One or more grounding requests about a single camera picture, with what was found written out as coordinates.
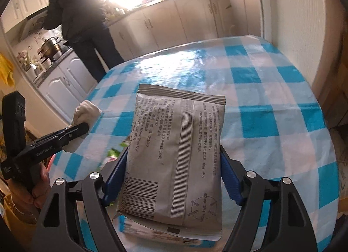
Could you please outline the operator left hand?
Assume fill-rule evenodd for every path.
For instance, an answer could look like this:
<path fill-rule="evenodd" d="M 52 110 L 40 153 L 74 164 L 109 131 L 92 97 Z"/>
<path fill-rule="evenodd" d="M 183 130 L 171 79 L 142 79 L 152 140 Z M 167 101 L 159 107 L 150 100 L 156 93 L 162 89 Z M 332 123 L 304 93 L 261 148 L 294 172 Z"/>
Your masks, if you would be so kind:
<path fill-rule="evenodd" d="M 40 178 L 35 183 L 32 191 L 28 191 L 13 179 L 7 181 L 13 203 L 23 213 L 29 213 L 30 211 L 34 213 L 38 209 L 42 209 L 51 191 L 49 173 L 44 164 L 40 163 L 39 165 Z"/>

